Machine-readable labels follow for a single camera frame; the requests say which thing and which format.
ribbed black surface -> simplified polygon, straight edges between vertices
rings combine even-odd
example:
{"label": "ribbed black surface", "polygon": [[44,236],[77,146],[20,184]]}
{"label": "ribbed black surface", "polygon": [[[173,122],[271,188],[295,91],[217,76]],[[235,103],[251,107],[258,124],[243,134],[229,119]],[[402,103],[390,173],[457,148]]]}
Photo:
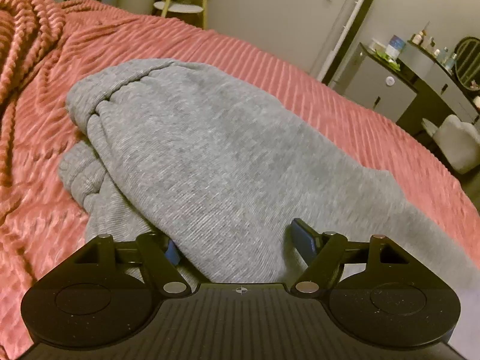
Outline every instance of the ribbed black surface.
{"label": "ribbed black surface", "polygon": [[[248,291],[238,293],[237,288]],[[460,360],[448,346],[395,352],[343,333],[317,300],[282,285],[203,284],[194,295],[163,303],[134,337],[94,351],[38,345],[25,360]]]}

dresser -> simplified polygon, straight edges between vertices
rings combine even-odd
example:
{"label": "dresser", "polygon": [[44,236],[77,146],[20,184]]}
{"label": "dresser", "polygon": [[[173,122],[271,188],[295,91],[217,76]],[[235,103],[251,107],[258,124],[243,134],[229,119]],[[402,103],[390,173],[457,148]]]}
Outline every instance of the dresser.
{"label": "dresser", "polygon": [[400,71],[359,44],[333,89],[347,99],[375,110],[411,135],[422,130],[422,119],[441,125],[450,114],[480,128],[480,116],[452,76],[430,56],[410,68],[399,57]]}

gray cabinet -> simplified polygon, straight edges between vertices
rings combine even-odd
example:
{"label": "gray cabinet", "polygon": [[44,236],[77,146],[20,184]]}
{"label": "gray cabinet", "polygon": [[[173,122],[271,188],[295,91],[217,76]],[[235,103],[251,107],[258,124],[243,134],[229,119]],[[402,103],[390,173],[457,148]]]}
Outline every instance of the gray cabinet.
{"label": "gray cabinet", "polygon": [[448,107],[463,122],[473,123],[478,115],[477,110],[465,97],[452,78],[440,66],[435,64],[425,82],[442,98]]}
{"label": "gray cabinet", "polygon": [[409,85],[359,47],[334,88],[353,102],[373,109],[393,122],[417,96]]}

textured pink bedspread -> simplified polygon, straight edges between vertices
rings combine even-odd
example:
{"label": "textured pink bedspread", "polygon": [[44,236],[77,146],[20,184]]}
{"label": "textured pink bedspread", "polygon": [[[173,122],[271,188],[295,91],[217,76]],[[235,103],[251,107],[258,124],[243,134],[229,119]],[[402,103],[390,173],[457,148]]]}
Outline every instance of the textured pink bedspread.
{"label": "textured pink bedspread", "polygon": [[[271,93],[359,163],[389,170],[480,266],[480,218],[440,162],[389,120],[296,67],[214,31],[90,0],[0,0],[0,16],[0,359],[31,345],[23,294],[83,242],[87,216],[57,176],[79,136],[64,109],[66,93],[130,59],[205,62]],[[15,88],[23,87],[18,96]]]}

knob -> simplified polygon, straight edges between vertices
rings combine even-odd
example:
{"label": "knob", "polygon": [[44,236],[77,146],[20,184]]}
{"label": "knob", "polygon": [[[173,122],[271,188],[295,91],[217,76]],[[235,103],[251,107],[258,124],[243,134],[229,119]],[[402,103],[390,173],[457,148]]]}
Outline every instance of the knob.
{"label": "knob", "polygon": [[392,76],[389,76],[385,80],[385,83],[387,84],[387,86],[393,86],[395,84],[395,78],[393,78]]}

